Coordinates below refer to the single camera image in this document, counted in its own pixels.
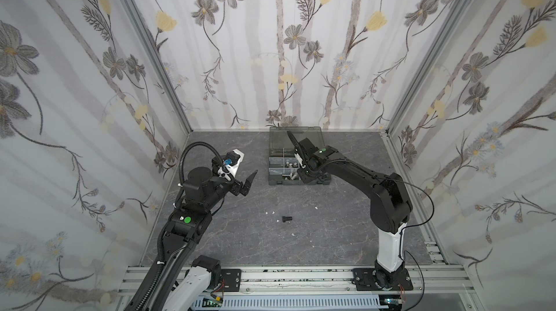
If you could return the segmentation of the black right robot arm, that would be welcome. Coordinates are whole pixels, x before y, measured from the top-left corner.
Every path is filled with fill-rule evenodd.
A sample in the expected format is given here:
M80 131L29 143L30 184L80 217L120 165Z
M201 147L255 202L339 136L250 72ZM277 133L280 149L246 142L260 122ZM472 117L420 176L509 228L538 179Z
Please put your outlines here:
M332 146L318 148L308 138L298 140L287 131L298 160L298 176L308 184L320 176L331 174L364 193L370 201L370 219L379 232L379 253L368 277L355 275L354 284L366 290L411 291L413 285L405 267L403 243L408 228L428 224L433 218L410 225L414 206L407 187L424 190L403 180L397 173L386 175L356 163Z

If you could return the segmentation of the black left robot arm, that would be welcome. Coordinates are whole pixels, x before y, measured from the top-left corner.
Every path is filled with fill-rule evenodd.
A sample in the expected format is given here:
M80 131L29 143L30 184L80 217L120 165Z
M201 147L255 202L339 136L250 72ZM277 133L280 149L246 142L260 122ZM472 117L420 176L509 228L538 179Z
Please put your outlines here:
M196 147L213 153L211 167L185 173L185 160ZM222 155L207 142L192 142L183 150L174 210L156 240L156 259L126 310L190 310L204 292L224 289L220 262L207 256L197 257L182 281L178 276L217 214L216 205L228 194L246 196L250 192L256 174L244 181L236 177L244 156L237 149Z

